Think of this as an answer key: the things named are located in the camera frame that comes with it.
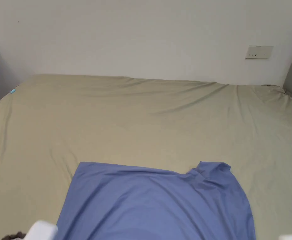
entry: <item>electrical outlet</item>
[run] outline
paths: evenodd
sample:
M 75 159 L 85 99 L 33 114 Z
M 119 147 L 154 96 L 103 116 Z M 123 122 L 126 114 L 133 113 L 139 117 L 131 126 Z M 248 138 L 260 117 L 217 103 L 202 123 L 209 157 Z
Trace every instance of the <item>electrical outlet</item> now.
M 273 46 L 249 46 L 246 59 L 268 59 L 272 50 Z

